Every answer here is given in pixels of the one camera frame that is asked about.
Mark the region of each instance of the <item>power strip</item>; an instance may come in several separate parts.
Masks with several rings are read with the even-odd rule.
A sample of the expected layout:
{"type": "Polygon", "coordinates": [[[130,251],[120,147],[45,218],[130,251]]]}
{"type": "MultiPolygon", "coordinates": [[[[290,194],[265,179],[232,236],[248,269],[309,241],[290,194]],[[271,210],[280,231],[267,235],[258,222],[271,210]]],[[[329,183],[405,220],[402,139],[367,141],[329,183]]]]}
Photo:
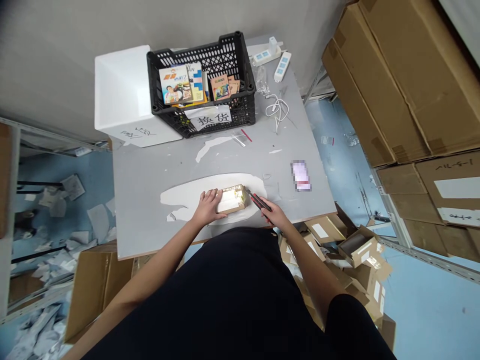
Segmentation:
{"type": "Polygon", "coordinates": [[[275,37],[272,36],[268,41],[268,49],[254,55],[252,64],[254,67],[259,67],[272,60],[278,59],[280,55],[282,55],[282,49],[280,49],[275,37]]]}
{"type": "Polygon", "coordinates": [[[284,79],[285,72],[290,64],[290,58],[292,54],[290,52],[285,51],[281,56],[280,62],[276,67],[275,74],[273,74],[273,78],[275,79],[276,83],[281,82],[284,79]]]}

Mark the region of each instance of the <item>smartphone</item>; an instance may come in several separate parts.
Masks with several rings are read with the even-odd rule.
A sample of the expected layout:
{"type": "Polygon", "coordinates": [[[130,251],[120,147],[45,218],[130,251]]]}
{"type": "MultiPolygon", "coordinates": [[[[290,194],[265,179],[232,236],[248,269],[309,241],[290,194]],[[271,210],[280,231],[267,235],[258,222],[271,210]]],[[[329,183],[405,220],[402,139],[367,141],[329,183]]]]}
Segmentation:
{"type": "Polygon", "coordinates": [[[295,182],[295,190],[298,192],[312,191],[309,170],[303,160],[294,160],[291,163],[291,174],[295,182]]]}

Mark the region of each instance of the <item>stacked cardboard boxes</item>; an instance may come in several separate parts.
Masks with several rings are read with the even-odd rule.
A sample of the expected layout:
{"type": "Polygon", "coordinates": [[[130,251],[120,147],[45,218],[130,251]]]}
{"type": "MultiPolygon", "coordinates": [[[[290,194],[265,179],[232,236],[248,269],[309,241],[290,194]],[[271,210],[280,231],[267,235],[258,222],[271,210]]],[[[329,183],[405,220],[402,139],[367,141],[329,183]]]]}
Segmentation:
{"type": "Polygon", "coordinates": [[[322,56],[374,167],[480,148],[480,84],[431,0],[349,5],[322,56]]]}
{"type": "Polygon", "coordinates": [[[480,151],[377,173],[416,247],[480,262],[480,151]]]}

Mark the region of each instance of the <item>plastic bag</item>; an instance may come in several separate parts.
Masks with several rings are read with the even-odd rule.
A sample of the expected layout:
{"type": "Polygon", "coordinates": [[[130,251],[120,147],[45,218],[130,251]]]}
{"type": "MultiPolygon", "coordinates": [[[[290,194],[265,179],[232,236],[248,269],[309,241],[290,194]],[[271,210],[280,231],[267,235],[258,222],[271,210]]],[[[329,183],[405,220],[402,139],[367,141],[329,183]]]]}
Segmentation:
{"type": "Polygon", "coordinates": [[[265,66],[259,66],[255,78],[256,91],[263,96],[270,95],[269,84],[267,83],[267,69],[265,66]]]}

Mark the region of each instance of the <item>white paper sign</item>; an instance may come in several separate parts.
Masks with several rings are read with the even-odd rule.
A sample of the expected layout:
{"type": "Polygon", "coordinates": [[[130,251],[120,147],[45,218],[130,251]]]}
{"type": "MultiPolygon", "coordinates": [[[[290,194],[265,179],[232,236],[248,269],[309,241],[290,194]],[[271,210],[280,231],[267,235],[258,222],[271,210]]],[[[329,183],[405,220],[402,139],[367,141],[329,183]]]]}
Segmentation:
{"type": "Polygon", "coordinates": [[[228,105],[208,106],[194,110],[185,110],[184,112],[197,131],[211,124],[232,122],[228,105]]]}
{"type": "Polygon", "coordinates": [[[453,223],[480,227],[480,210],[440,207],[437,209],[443,220],[453,223]]]}

